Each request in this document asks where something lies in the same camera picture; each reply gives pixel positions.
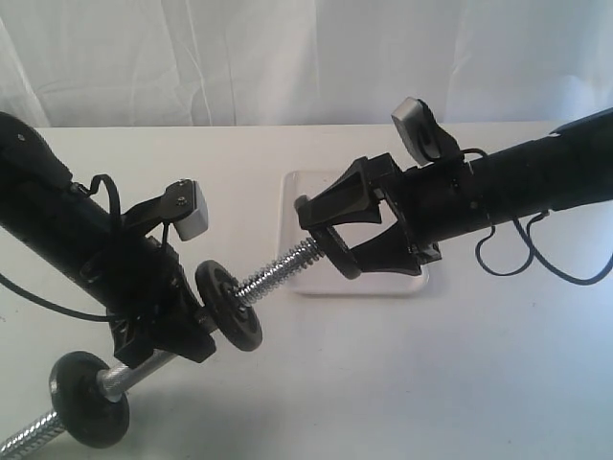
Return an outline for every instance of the black wheel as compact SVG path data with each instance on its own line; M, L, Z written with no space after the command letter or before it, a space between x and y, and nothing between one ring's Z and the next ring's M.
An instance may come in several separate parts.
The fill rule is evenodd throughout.
M232 344L251 352L261 344L260 320L253 308L242 304L234 295L238 281L215 261L198 266L195 282L204 308Z
M96 449L121 441L130 420L125 395L111 402L100 393L96 376L106 369L108 366L99 357L73 352L56 362L49 377L51 401L66 431Z

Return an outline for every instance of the metal screw rod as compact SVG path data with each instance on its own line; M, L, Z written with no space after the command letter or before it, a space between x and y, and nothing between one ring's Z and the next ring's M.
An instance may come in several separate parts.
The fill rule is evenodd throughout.
M258 270L242 282L235 291L245 305L253 305L271 290L283 284L289 277L313 265L324 257L317 243L307 238L283 254L279 259ZM136 369L118 364L98 376L101 393L110 401L117 401L125 390L171 361L175 355L156 351L152 357ZM39 450L64 432L61 420L54 410L36 419L0 445L1 460L20 460Z

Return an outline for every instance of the white curtain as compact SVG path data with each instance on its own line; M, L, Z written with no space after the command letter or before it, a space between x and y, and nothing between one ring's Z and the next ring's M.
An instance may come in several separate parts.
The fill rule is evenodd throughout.
M613 105L610 0L4 0L0 110L39 126L565 120Z

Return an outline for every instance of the white tabletop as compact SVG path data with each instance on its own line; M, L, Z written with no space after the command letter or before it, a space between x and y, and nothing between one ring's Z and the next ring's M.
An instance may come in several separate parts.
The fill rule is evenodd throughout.
M496 150L552 127L448 128L463 147ZM197 179L211 229L186 243L172 236L172 243L187 273L215 259L239 278L275 256L287 172L342 170L384 151L410 163L391 126L42 134L77 180L111 174L124 209L178 178ZM609 257L612 221L611 205L589 206L551 216L534 238L556 264L589 275ZM118 446L90 450L62 435L36 458L610 458L613 277L575 287L535 265L494 278L473 257L482 235L442 243L428 286L409 299L276 291L257 304L264 341L256 352L242 353L215 333L218 351L206 362L176 359L130 391L131 427ZM14 281L63 305L102 312L4 231L0 247L0 271ZM505 269L521 264L526 250L507 225L484 252ZM0 345L0 437L49 408L47 378L63 354L86 350L115 362L105 325L42 310L1 289Z

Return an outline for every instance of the white square plate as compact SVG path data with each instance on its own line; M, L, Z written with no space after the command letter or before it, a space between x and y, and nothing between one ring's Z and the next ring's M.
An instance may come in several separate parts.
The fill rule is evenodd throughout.
M290 172L284 178L281 201L281 226L279 231L279 254L308 237L308 232L298 224L294 200L301 195L316 196L329 187L342 172ZM371 239L396 221L393 213L381 205L383 223L352 223L335 227L349 247ZM402 296L422 289L428 281L428 271L422 268L421 276L396 273L364 273L356 280L347 280L328 260L317 262L313 267L291 278L285 285L299 294L316 295L381 295Z

